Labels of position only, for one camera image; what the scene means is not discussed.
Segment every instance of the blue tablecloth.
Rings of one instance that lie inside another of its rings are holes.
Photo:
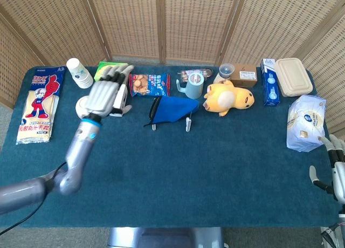
[[[136,67],[134,73],[171,75],[192,67]],[[96,68],[89,67],[94,75]],[[50,143],[15,145],[27,92],[35,68],[28,70],[0,155],[0,185],[46,174],[64,161],[79,124],[77,100],[89,93],[65,73]],[[331,181],[325,147],[310,153],[286,148],[286,121],[295,98],[281,98],[277,107],[263,106],[260,71],[251,89],[254,105],[232,109],[226,117],[202,106],[185,120],[151,127],[153,97],[133,97],[133,109],[122,118],[108,117],[74,196],[52,193],[24,226],[320,226],[336,221],[339,206],[313,186],[309,166]],[[0,216],[9,226],[34,207]]]

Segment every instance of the red cartoon character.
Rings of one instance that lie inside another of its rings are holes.
[[[37,114],[38,109],[38,117],[40,119],[46,119],[49,117],[49,115],[45,112],[44,107],[42,105],[42,102],[47,99],[49,96],[51,96],[53,93],[56,93],[57,90],[60,87],[60,84],[56,82],[57,76],[52,75],[49,77],[48,84],[46,84],[45,88],[39,88],[36,89],[34,94],[36,96],[36,99],[32,102],[31,106],[33,107],[33,110],[30,114],[27,114],[26,118],[32,118],[35,117]]]

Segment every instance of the yellow plush toy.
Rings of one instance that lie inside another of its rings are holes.
[[[254,96],[249,90],[234,87],[228,80],[222,84],[209,85],[204,98],[205,109],[209,112],[219,112],[219,116],[225,116],[231,108],[248,109],[254,103]]]

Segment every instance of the food container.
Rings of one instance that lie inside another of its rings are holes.
[[[274,64],[274,69],[284,97],[300,96],[313,90],[307,71],[298,58],[278,59]]]

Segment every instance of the toothpaste box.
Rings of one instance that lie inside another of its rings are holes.
[[[264,58],[261,61],[261,73],[264,87],[264,105],[277,106],[279,100],[278,78],[274,70],[275,59]]]

